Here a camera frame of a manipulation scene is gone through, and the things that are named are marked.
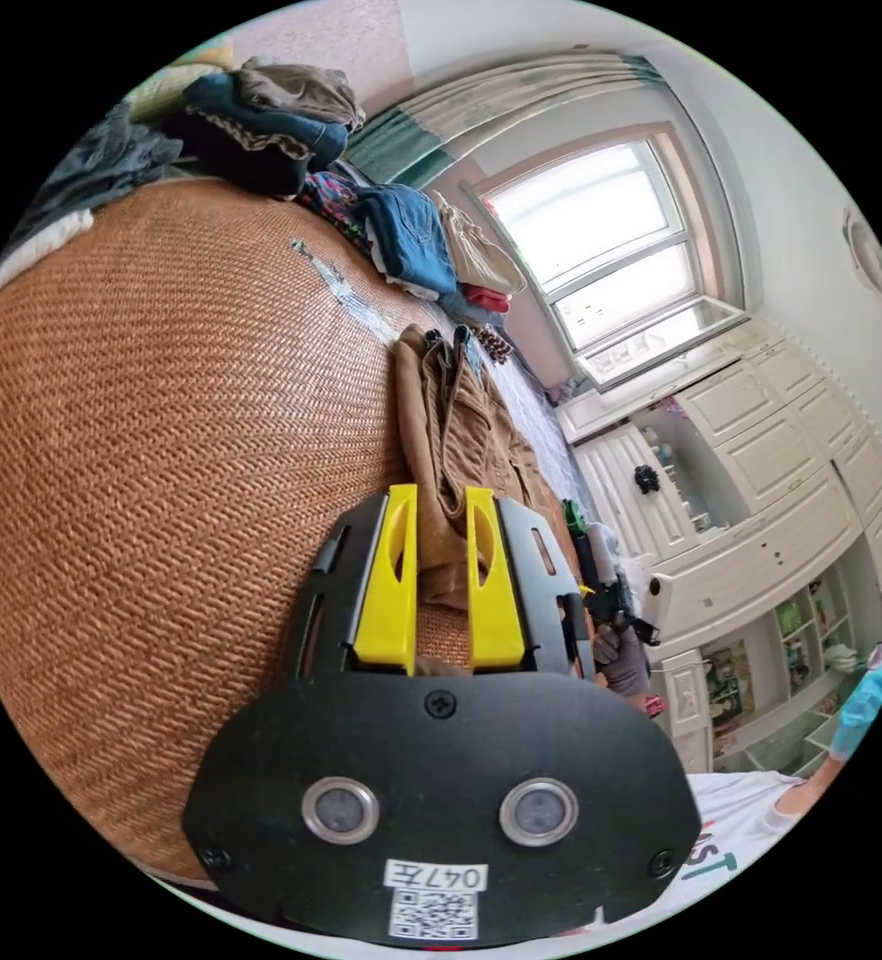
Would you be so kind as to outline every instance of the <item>screw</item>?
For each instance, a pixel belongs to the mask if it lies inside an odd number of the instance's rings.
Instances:
[[[674,853],[671,850],[662,850],[656,853],[648,864],[648,873],[655,880],[663,880],[674,873]]]
[[[209,869],[218,873],[231,869],[231,855],[227,850],[217,848],[203,850],[201,852],[201,862]]]
[[[428,711],[428,716],[434,717],[435,720],[447,720],[448,717],[454,716],[457,708],[457,699],[447,690],[432,690],[424,698],[424,709]]]

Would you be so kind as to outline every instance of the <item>brown woven mat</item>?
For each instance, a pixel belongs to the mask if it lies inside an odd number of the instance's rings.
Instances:
[[[0,293],[0,696],[92,825],[181,877],[192,775],[315,549],[408,479],[389,351],[293,238],[423,317],[327,223],[213,182],[138,191]],[[466,663],[463,614],[419,636]]]

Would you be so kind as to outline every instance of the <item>curtain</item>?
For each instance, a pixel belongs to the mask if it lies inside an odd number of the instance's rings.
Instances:
[[[422,189],[458,160],[546,110],[644,84],[664,85],[644,57],[567,53],[452,80],[384,111],[353,134],[346,159],[375,183]]]

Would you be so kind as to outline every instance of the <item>white t-shirt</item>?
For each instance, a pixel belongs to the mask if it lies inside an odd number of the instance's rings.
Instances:
[[[471,950],[471,960],[560,960],[646,930],[723,886],[770,850],[798,819],[774,809],[789,787],[803,782],[793,777],[762,772],[704,773],[689,776],[688,782],[701,814],[701,836],[684,867],[655,903],[617,923],[606,924],[598,919],[577,936]],[[157,882],[167,886],[161,880]],[[172,887],[168,889],[240,930],[312,956],[333,960],[385,960],[388,957],[411,960],[419,956],[436,960],[438,957],[435,952],[272,927],[209,906]]]
[[[697,903],[750,866],[797,822],[775,810],[792,786],[803,781],[780,773],[699,773],[688,777],[701,814],[701,835],[684,866],[650,906],[616,923],[588,926],[592,943],[610,943],[646,930]]]

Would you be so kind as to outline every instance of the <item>white wardrobe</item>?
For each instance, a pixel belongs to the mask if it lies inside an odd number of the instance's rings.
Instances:
[[[882,638],[882,444],[859,411],[751,319],[558,413],[622,550],[675,580],[649,655],[687,770],[814,769],[857,681],[834,655]]]

